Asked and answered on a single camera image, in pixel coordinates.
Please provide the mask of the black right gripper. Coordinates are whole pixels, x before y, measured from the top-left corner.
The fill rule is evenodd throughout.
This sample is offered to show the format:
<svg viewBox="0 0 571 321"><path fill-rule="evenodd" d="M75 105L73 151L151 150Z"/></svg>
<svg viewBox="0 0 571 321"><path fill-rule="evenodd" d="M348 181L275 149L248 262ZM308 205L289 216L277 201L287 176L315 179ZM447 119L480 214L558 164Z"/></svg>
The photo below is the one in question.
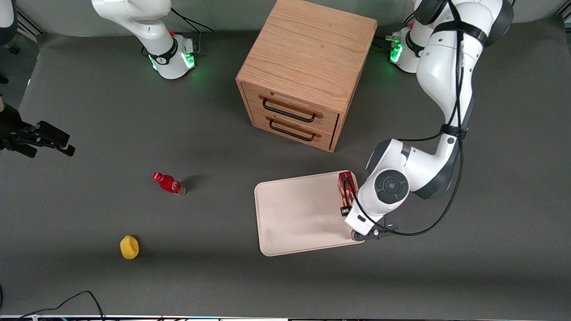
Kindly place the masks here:
<svg viewBox="0 0 571 321"><path fill-rule="evenodd" d="M35 158L37 149L27 142L19 143L17 138L28 140L35 133L35 142L39 146L53 148L67 156L73 156L74 146L69 144L69 134L45 121L32 125L24 122L20 112L8 104L1 105L0 112L0 149L18 152L28 158Z"/></svg>

